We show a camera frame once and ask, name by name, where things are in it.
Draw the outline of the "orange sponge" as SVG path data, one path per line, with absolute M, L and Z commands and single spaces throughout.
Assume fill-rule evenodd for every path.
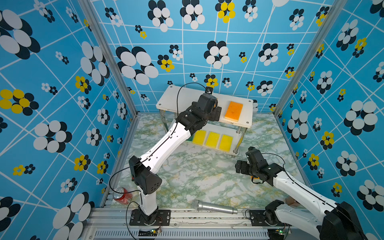
M 242 113 L 243 104 L 231 101 L 227 108 L 224 118 L 233 122 L 238 122 Z

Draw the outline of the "yellow sponge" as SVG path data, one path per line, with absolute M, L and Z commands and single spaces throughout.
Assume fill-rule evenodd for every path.
M 192 140 L 192 143 L 198 146 L 202 146 L 205 142 L 207 131 L 205 130 L 199 130 L 194 134 L 194 138 Z
M 232 146 L 233 137 L 228 135 L 222 135 L 219 143 L 219 150 L 223 152 L 229 152 Z
M 208 138 L 206 140 L 205 146 L 211 149 L 215 149 L 218 145 L 220 134 L 215 132 L 209 132 Z

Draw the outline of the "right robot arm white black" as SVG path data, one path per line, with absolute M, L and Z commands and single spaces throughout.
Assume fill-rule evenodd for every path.
M 267 225 L 286 224 L 300 229 L 318 240 L 366 240 L 355 209 L 346 202 L 337 203 L 296 180 L 284 165 L 269 164 L 260 150 L 250 147 L 246 161 L 237 161 L 238 174 L 267 183 L 302 205 L 306 212 L 283 201 L 275 200 L 265 207 Z

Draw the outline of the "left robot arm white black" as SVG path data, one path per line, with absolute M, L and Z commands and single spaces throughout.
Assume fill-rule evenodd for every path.
M 158 210 L 156 191 L 161 186 L 162 179 L 157 172 L 165 160 L 208 121 L 218 121 L 220 114 L 218 99 L 204 93 L 198 101 L 192 102 L 191 106 L 178 114 L 172 127 L 150 150 L 139 158 L 130 158 L 131 175 L 142 200 L 139 206 L 142 215 L 149 218 Z

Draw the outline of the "white two-tier shelf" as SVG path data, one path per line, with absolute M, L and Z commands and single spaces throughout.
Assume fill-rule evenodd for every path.
M 158 101 L 156 107 L 160 111 L 162 118 L 165 116 L 165 112 L 180 113 L 186 110 L 189 106 L 192 105 L 192 102 L 196 102 L 200 95 L 204 91 L 194 90 L 189 88 L 181 88 L 178 86 L 171 85 L 164 92 L 160 100 Z M 215 150 L 219 150 L 219 143 L 221 141 L 222 135 L 228 135 L 233 137 L 232 146 L 228 153 L 230 155 L 238 155 L 239 148 L 243 141 L 245 132 L 252 126 L 253 120 L 253 101 L 245 98 L 239 98 L 229 95 L 216 94 L 215 96 L 218 99 L 218 106 L 222 108 L 219 122 L 225 124 L 225 126 L 216 125 L 215 122 L 209 121 L 202 130 L 207 131 L 205 142 L 202 147 L 208 148 L 205 146 L 206 140 L 208 138 L 209 132 L 219 133 L 220 139 Z M 242 113 L 238 122 L 233 122 L 226 120 L 224 118 L 229 103 L 233 101 L 236 103 L 243 104 Z

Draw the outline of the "silver microphone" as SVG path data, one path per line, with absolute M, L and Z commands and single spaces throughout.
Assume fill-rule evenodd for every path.
M 211 212 L 218 212 L 218 213 L 231 214 L 231 215 L 236 215 L 238 213 L 238 210 L 236 208 L 224 206 L 224 205 L 212 204 L 212 203 L 208 203 L 200 200 L 193 200 L 192 207 L 197 211 L 211 211 Z

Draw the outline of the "red soda can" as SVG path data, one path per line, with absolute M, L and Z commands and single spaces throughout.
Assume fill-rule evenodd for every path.
M 118 187 L 113 190 L 113 199 L 121 205 L 128 205 L 133 199 L 133 194 L 123 187 Z

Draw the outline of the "aluminium frame post right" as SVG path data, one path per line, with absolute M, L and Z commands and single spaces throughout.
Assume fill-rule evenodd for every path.
M 326 20 L 324 21 L 324 23 L 316 33 L 308 50 L 306 51 L 300 64 L 298 65 L 298 69 L 296 70 L 293 79 L 290 80 L 279 102 L 277 103 L 277 107 L 274 111 L 274 116 L 276 118 L 278 117 L 279 113 L 282 111 L 285 104 L 288 102 L 293 88 L 299 83 L 301 77 L 303 76 L 309 64 L 311 63 L 318 47 L 323 43 L 325 37 L 331 30 L 332 26 L 334 25 L 335 21 L 337 20 L 338 16 L 340 15 L 346 3 L 347 3 L 347 0 L 334 1 L 334 4 L 330 8 L 328 17 L 326 18 Z

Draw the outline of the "aluminium frame post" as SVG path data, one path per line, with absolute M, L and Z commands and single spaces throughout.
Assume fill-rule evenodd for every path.
M 318 47 L 323 43 L 325 37 L 331 30 L 332 26 L 334 25 L 335 21 L 337 20 L 338 16 L 340 15 L 346 3 L 347 3 L 347 0 L 334 1 L 334 4 L 330 8 L 328 17 L 326 18 L 326 20 L 324 21 L 324 23 L 316 33 L 308 50 L 306 51 L 300 64 L 298 65 L 298 69 L 296 70 L 293 79 L 290 80 L 279 102 L 277 103 L 277 107 L 274 111 L 274 116 L 276 118 L 278 117 L 279 113 L 282 111 L 285 104 L 288 102 L 293 88 L 299 83 L 301 77 L 303 76 L 309 64 L 311 63 Z
M 122 76 L 122 74 L 118 68 L 118 65 L 117 65 L 115 59 L 114 59 L 113 53 L 112 53 L 112 51 L 108 45 L 107 39 L 105 37 L 105 34 L 102 31 L 102 27 L 99 24 L 96 13 L 93 10 L 92 4 L 90 1 L 86 1 L 86 0 L 80 0 L 79 3 L 80 3 L 80 6 L 81 6 L 87 20 L 89 21 L 89 23 L 93 29 L 93 33 L 95 35 L 95 38 L 96 38 L 96 40 L 97 40 L 105 58 L 106 58 L 106 61 L 107 61 L 108 66 L 111 70 L 111 73 L 113 74 L 113 76 L 117 82 L 117 85 L 118 85 L 124 99 L 126 100 L 126 103 L 129 107 L 132 115 L 133 115 L 133 118 L 135 119 L 138 117 L 138 111 L 134 105 L 132 98 L 130 97 L 130 93 L 128 92 L 128 87 L 126 86 L 125 81 L 123 79 L 123 76 Z

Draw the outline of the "aluminium frame post left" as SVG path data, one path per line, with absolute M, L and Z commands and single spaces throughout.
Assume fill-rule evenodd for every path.
M 95 38 L 96 38 L 96 40 L 97 40 L 105 58 L 106 58 L 106 61 L 107 61 L 108 66 L 111 70 L 111 73 L 113 74 L 113 76 L 117 82 L 117 85 L 118 85 L 124 99 L 126 100 L 126 103 L 129 107 L 132 115 L 133 115 L 133 118 L 135 119 L 138 117 L 138 111 L 134 105 L 132 98 L 130 97 L 130 93 L 128 92 L 128 87 L 126 86 L 125 81 L 123 79 L 123 76 L 122 76 L 122 74 L 118 68 L 118 65 L 117 65 L 115 59 L 114 59 L 113 53 L 112 53 L 112 51 L 108 45 L 107 39 L 105 37 L 105 34 L 102 31 L 102 27 L 99 24 L 96 13 L 93 10 L 92 4 L 90 1 L 86 1 L 86 0 L 80 0 L 79 3 L 80 3 L 80 6 L 81 6 L 87 20 L 89 21 L 89 23 L 93 29 L 93 33 L 95 35 Z

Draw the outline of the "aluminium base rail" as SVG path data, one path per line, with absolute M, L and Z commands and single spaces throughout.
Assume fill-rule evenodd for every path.
M 150 226 L 131 226 L 131 208 L 103 208 L 94 210 L 84 229 L 82 240 L 144 240 L 140 231 Z M 161 233 L 153 240 L 312 240 L 313 236 L 294 227 L 269 226 L 255 210 L 239 209 L 236 215 L 172 209 L 169 225 L 161 226 Z

